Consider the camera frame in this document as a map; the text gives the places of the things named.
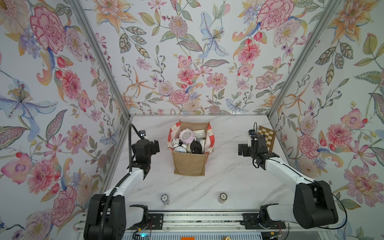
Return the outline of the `pink round alarm clock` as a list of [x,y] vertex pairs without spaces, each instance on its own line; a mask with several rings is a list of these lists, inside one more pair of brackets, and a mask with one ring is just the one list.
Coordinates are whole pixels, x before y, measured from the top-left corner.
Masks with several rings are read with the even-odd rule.
[[180,132],[179,139],[186,145],[192,143],[197,138],[195,137],[195,134],[190,129],[185,129]]

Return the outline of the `burlap canvas bag red trim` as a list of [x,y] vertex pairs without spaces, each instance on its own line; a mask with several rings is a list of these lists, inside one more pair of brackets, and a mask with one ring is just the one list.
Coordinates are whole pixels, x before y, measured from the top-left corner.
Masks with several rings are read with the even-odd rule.
[[[190,129],[195,130],[205,130],[206,136],[206,145],[204,154],[189,154],[189,153],[176,153],[173,151],[173,143],[178,141],[182,142],[179,139],[180,132]],[[189,123],[179,121],[174,124],[169,132],[168,136],[168,148],[172,150],[172,156],[175,166],[174,173],[182,176],[190,177],[199,177],[205,175],[206,162],[208,160],[209,154],[213,152],[215,143],[215,136],[212,130],[210,123]]]

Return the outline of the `blue twin-bell clock front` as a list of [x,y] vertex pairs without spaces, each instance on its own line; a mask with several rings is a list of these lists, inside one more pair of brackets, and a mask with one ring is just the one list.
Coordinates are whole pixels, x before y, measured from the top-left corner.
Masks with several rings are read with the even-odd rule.
[[187,153],[189,154],[202,154],[203,147],[200,142],[192,141],[190,144],[187,144]]

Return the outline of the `small white digital clock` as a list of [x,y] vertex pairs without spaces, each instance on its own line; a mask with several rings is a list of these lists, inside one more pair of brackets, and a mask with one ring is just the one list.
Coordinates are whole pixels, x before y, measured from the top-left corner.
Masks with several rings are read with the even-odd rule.
[[202,146],[202,152],[201,154],[204,154],[205,153],[205,145],[206,145],[206,139],[200,139],[200,144]]

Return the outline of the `white twin-bell alarm clock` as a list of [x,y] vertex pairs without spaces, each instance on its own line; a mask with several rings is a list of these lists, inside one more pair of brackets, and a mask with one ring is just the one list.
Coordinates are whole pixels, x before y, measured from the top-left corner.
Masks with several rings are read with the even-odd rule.
[[183,142],[178,141],[177,143],[173,143],[173,151],[176,153],[187,153],[187,145]]

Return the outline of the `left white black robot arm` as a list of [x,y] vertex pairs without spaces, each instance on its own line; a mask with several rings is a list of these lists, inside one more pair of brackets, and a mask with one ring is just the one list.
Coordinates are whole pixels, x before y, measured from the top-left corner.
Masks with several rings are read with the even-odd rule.
[[85,240],[121,240],[126,230],[139,232],[148,226],[148,207],[130,205],[127,198],[148,175],[152,156],[160,152],[159,142],[138,140],[132,151],[134,158],[126,175],[105,193],[92,196],[83,233]]

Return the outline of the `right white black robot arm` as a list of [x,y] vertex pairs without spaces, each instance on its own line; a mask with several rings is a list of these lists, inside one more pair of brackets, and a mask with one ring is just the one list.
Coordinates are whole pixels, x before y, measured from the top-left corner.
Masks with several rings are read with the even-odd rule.
[[277,154],[270,153],[264,135],[250,130],[248,142],[238,145],[238,154],[252,158],[255,168],[274,175],[294,193],[294,201],[290,205],[267,204],[260,207],[258,223],[263,228],[270,228],[278,222],[298,224],[304,229],[325,228],[339,221],[330,185],[303,176]]

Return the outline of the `small grey mini clock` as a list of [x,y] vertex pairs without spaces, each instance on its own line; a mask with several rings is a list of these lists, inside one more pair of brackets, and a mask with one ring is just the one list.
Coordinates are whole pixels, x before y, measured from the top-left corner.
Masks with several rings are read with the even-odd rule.
[[161,196],[161,201],[162,201],[163,205],[168,205],[170,203],[170,198],[167,194],[163,194]]

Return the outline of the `small beige cylinder clock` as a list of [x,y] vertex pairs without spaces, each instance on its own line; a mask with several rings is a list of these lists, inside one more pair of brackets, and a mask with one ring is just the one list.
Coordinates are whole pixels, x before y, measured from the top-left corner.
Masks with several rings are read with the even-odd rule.
[[220,193],[218,197],[218,202],[224,204],[228,200],[228,195],[226,193]]

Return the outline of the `wooden chessboard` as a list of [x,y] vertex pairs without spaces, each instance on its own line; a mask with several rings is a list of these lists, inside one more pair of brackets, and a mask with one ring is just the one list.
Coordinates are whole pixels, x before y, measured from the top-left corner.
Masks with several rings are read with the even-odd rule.
[[272,129],[268,129],[266,127],[263,127],[263,126],[259,126],[258,134],[265,136],[268,152],[272,153],[273,152],[273,148],[274,148],[274,144],[275,144],[275,138],[276,138],[277,132],[272,130]]

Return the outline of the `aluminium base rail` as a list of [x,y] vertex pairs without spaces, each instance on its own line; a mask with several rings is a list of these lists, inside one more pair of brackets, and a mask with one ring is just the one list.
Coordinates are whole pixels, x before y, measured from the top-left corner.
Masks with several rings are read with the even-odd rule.
[[333,240],[331,231],[278,223],[263,228],[257,211],[150,211],[140,240]]

